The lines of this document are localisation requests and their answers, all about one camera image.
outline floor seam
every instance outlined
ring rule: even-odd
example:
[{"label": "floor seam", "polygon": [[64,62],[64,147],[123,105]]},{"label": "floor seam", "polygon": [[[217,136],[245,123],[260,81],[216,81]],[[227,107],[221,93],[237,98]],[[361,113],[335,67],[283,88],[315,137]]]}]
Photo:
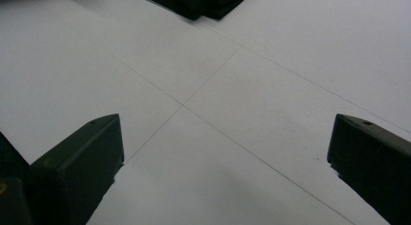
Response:
[{"label": "floor seam", "polygon": [[226,38],[226,39],[228,39],[229,41],[231,41],[231,42],[233,42],[233,43],[235,43],[235,44],[238,44],[239,46],[247,49],[248,51],[251,51],[251,52],[257,54],[258,56],[260,56],[260,57],[266,59],[267,61],[269,61],[269,62],[277,65],[278,67],[282,68],[283,70],[285,70],[285,71],[287,71],[287,72],[290,72],[290,73],[292,73],[293,75],[295,75],[295,76],[297,76],[297,77],[299,77],[299,78],[301,78],[301,79],[303,79],[303,80],[305,80],[305,81],[308,81],[308,82],[316,85],[317,87],[325,90],[326,92],[330,93],[331,95],[333,95],[333,96],[335,96],[335,97],[337,97],[337,98],[339,98],[339,99],[341,99],[341,100],[343,100],[343,101],[345,101],[345,102],[347,102],[347,103],[349,103],[349,104],[351,104],[351,105],[353,105],[353,106],[355,106],[355,107],[357,107],[357,108],[359,108],[359,109],[361,109],[361,110],[363,110],[363,111],[365,111],[365,112],[367,112],[367,113],[370,113],[370,114],[372,114],[372,115],[380,118],[381,120],[383,120],[383,121],[385,121],[385,122],[393,125],[394,127],[398,128],[398,129],[400,129],[400,130],[402,130],[402,131],[404,131],[404,132],[406,132],[406,133],[408,133],[408,134],[411,134],[411,131],[409,131],[409,130],[407,130],[407,129],[404,129],[404,128],[402,128],[402,127],[394,124],[393,122],[390,122],[388,119],[385,119],[384,117],[382,117],[382,116],[380,116],[380,115],[378,115],[378,114],[376,114],[376,113],[374,113],[374,112],[371,112],[371,111],[369,111],[368,109],[366,109],[366,108],[364,108],[364,107],[362,107],[362,106],[359,106],[359,105],[355,104],[354,102],[351,102],[350,100],[344,98],[343,96],[340,96],[340,95],[336,94],[335,92],[332,92],[331,90],[329,90],[329,89],[325,88],[324,86],[316,83],[315,81],[309,80],[308,78],[306,78],[306,77],[304,77],[304,76],[302,76],[302,75],[294,72],[294,71],[291,70],[290,68],[288,68],[288,67],[286,67],[286,66],[284,66],[284,65],[282,65],[282,64],[280,64],[280,63],[277,63],[277,62],[269,59],[268,57],[265,57],[265,56],[261,55],[259,52],[255,51],[255,50],[253,50],[253,49],[251,49],[251,48],[248,48],[248,47],[246,47],[245,45],[242,45],[241,43],[239,43],[239,42],[237,42],[237,41],[235,41],[235,40],[233,40],[233,39],[231,39],[231,38],[229,38],[229,37],[226,37],[225,35],[223,35],[223,34],[217,32],[217,31],[213,30],[212,28],[209,28],[208,26],[206,26],[206,25],[204,25],[204,24],[200,24],[200,25],[201,25],[202,27],[207,28],[208,30],[211,30],[212,32],[220,35],[221,37]]},{"label": "floor seam", "polygon": [[191,100],[191,98],[193,98],[197,94],[197,92],[199,92],[227,64],[227,62],[229,62],[239,52],[241,48],[242,46],[238,46],[238,48],[233,52],[233,54],[230,57],[228,57],[226,61],[224,61],[223,64],[221,64],[221,66],[218,67],[217,70],[215,70],[182,105],[188,103]]},{"label": "floor seam", "polygon": [[147,141],[145,141],[144,144],[142,144],[142,146],[140,146],[140,147],[137,149],[137,151],[134,152],[134,153],[130,156],[130,158],[127,159],[127,161],[124,163],[124,166],[127,165],[127,163],[128,163],[130,160],[132,160],[132,159],[137,155],[137,153],[138,153],[141,149],[143,149],[143,148],[145,147],[145,145],[157,134],[157,132],[159,132],[159,131],[161,130],[161,128],[163,128],[164,125],[166,125],[166,124],[169,122],[170,119],[172,119],[172,117],[175,116],[175,114],[176,114],[179,110],[181,110],[181,108],[182,108],[182,105],[180,105],[180,106],[178,107],[178,109],[160,126],[160,128],[158,128],[158,129],[150,136],[150,138],[148,138]]},{"label": "floor seam", "polygon": [[153,85],[154,87],[156,87],[157,89],[159,89],[160,91],[162,91],[164,94],[166,94],[168,97],[170,97],[171,99],[175,100],[176,102],[178,102],[180,105],[182,105],[182,103],[180,103],[178,100],[176,100],[172,95],[170,95],[169,93],[167,93],[166,91],[164,91],[162,88],[160,88],[159,86],[157,86],[154,82],[152,82],[151,80],[147,79],[146,77],[144,77],[143,75],[141,75],[139,72],[137,72],[134,68],[130,67],[128,64],[124,63],[122,60],[118,59],[115,55],[113,55],[112,53],[110,53],[108,50],[106,50],[106,48],[103,45],[100,45],[98,43],[96,43],[95,41],[91,40],[90,38],[88,38],[87,36],[85,36],[82,32],[80,32],[79,30],[77,30],[77,28],[75,28],[73,25],[65,22],[64,20],[62,20],[60,17],[58,17],[57,15],[55,15],[53,12],[51,12],[50,10],[48,10],[47,8],[43,7],[42,5],[40,5],[38,2],[36,2],[35,0],[31,0],[33,3],[35,3],[37,6],[39,6],[41,9],[47,11],[50,15],[54,16],[55,18],[57,18],[60,22],[64,23],[65,25],[67,25],[70,29],[72,29],[73,31],[75,31],[76,33],[78,33],[79,35],[81,35],[84,39],[86,39],[88,42],[90,42],[90,44],[94,45],[95,48],[97,48],[98,50],[100,50],[101,52],[108,54],[110,57],[112,57],[115,61],[117,61],[119,64],[121,64],[122,66],[126,67],[129,71],[133,72],[134,74],[136,74],[137,76],[139,76],[140,78],[144,79],[145,81],[147,81],[149,84]]},{"label": "floor seam", "polygon": [[306,78],[306,77],[304,77],[304,76],[302,76],[302,75],[294,72],[294,71],[291,70],[290,68],[288,68],[288,67],[286,67],[286,66],[284,66],[284,65],[281,65],[281,64],[279,64],[279,63],[277,63],[277,62],[275,62],[275,61],[273,61],[273,60],[271,60],[271,59],[269,59],[269,58],[261,55],[260,53],[252,50],[251,48],[248,48],[248,47],[244,47],[244,48],[247,49],[247,50],[249,50],[249,51],[251,51],[251,52],[253,52],[253,53],[255,53],[255,54],[257,54],[257,55],[260,56],[260,57],[263,57],[263,58],[266,59],[267,61],[269,61],[269,62],[277,65],[278,67],[280,67],[280,68],[282,68],[283,70],[285,70],[285,71],[287,71],[287,72],[295,75],[296,77],[299,77],[299,78],[301,78],[301,79],[303,79],[303,80],[305,80],[305,81],[308,81],[308,82],[314,84],[315,86],[319,87],[320,89],[325,90],[326,92],[330,93],[331,95],[333,95],[333,96],[335,96],[335,97],[337,97],[337,98],[339,98],[339,99],[341,99],[341,100],[343,100],[343,101],[345,101],[345,102],[347,102],[347,103],[349,103],[349,104],[351,104],[351,105],[353,105],[353,106],[355,106],[355,107],[357,107],[357,108],[359,108],[359,109],[361,109],[361,110],[363,110],[363,111],[365,111],[365,112],[367,112],[367,113],[370,113],[370,114],[372,114],[372,115],[380,118],[381,120],[383,120],[383,121],[385,121],[385,122],[393,125],[394,127],[398,128],[398,129],[400,129],[400,130],[402,130],[402,131],[404,131],[404,132],[406,132],[406,133],[408,133],[408,134],[411,134],[411,131],[408,131],[407,129],[404,129],[404,128],[402,128],[402,127],[400,127],[400,126],[398,126],[398,125],[390,122],[389,120],[385,119],[384,117],[382,117],[382,116],[380,116],[380,115],[378,115],[378,114],[376,114],[376,113],[374,113],[374,112],[371,112],[371,111],[369,111],[368,109],[366,109],[366,108],[364,108],[364,107],[362,107],[362,106],[359,106],[359,105],[355,104],[354,102],[352,102],[352,101],[344,98],[343,96],[340,96],[340,95],[336,94],[335,92],[333,92],[333,91],[325,88],[324,86],[316,83],[315,81],[309,80],[308,78]]},{"label": "floor seam", "polygon": [[209,126],[211,126],[212,128],[214,128],[216,131],[218,131],[218,133],[220,133],[221,135],[223,135],[224,137],[226,137],[227,139],[229,139],[230,141],[232,141],[233,143],[235,143],[236,145],[240,146],[242,149],[244,149],[245,151],[247,151],[249,154],[253,155],[255,158],[257,158],[258,160],[260,160],[262,163],[264,163],[265,165],[267,165],[269,168],[271,168],[272,170],[274,170],[275,172],[277,172],[278,174],[280,174],[281,176],[283,176],[284,178],[288,179],[290,182],[292,182],[296,187],[298,187],[299,189],[301,189],[302,191],[304,191],[305,193],[307,193],[308,195],[310,195],[312,198],[314,198],[315,200],[317,200],[318,202],[320,202],[321,204],[323,204],[324,206],[326,206],[328,209],[331,209],[332,211],[334,211],[335,213],[337,213],[339,216],[341,216],[342,218],[344,218],[346,221],[348,221],[349,223],[351,223],[352,225],[356,225],[352,220],[350,220],[348,217],[344,216],[343,214],[341,214],[340,212],[338,212],[336,209],[333,209],[332,207],[330,207],[329,205],[327,205],[326,203],[324,203],[322,200],[318,199],[317,197],[315,197],[312,193],[308,192],[307,190],[305,190],[303,187],[301,187],[299,184],[295,183],[293,180],[291,180],[290,178],[288,178],[287,176],[285,176],[284,174],[282,174],[281,172],[279,172],[278,170],[276,170],[272,165],[270,165],[269,163],[267,163],[266,161],[264,161],[262,158],[260,158],[259,156],[257,156],[256,154],[254,154],[253,152],[251,152],[250,150],[248,150],[245,146],[239,144],[238,142],[236,142],[234,139],[232,139],[231,137],[229,137],[227,134],[225,134],[223,131],[221,131],[220,129],[218,129],[217,127],[215,127],[214,125],[212,125],[211,123],[209,123],[207,120],[205,120],[204,118],[202,118],[200,115],[198,115],[196,112],[192,111],[191,109],[189,109],[186,106],[182,106],[185,109],[187,109],[188,111],[190,111],[191,113],[193,113],[194,115],[196,115],[198,118],[200,118],[203,122],[205,122],[206,124],[208,124]]}]

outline black object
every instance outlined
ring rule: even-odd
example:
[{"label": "black object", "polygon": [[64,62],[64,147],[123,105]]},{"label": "black object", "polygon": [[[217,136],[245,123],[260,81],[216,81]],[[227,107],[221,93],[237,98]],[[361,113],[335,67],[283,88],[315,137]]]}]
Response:
[{"label": "black object", "polygon": [[0,178],[0,221],[2,225],[33,224],[18,178]]},{"label": "black object", "polygon": [[338,114],[328,161],[391,224],[411,224],[411,143],[360,118]]},{"label": "black object", "polygon": [[0,132],[0,178],[16,177],[24,179],[29,164]]},{"label": "black object", "polygon": [[23,191],[34,224],[86,224],[123,161],[118,114],[79,128],[28,169]]},{"label": "black object", "polygon": [[243,0],[151,0],[186,18],[200,16],[221,19]]}]

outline white floor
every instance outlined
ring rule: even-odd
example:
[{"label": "white floor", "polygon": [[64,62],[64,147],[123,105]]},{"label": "white floor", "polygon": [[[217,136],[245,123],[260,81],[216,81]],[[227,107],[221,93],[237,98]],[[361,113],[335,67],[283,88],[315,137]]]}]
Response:
[{"label": "white floor", "polygon": [[327,163],[337,113],[411,141],[411,0],[0,2],[0,130],[32,163],[119,113],[88,224],[388,224]]}]

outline floor tile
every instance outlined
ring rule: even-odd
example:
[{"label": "floor tile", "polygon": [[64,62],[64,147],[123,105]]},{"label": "floor tile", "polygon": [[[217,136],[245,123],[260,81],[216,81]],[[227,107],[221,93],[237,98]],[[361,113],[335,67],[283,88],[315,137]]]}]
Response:
[{"label": "floor tile", "polygon": [[201,24],[411,132],[411,0],[246,0]]},{"label": "floor tile", "polygon": [[337,113],[411,134],[242,49],[185,105],[356,224],[386,224],[327,163]]},{"label": "floor tile", "polygon": [[0,20],[0,129],[28,162],[110,113],[130,158],[180,106],[30,0]]},{"label": "floor tile", "polygon": [[238,49],[146,0],[34,1],[181,103]]},{"label": "floor tile", "polygon": [[89,221],[137,223],[350,224],[184,108],[120,171]]}]

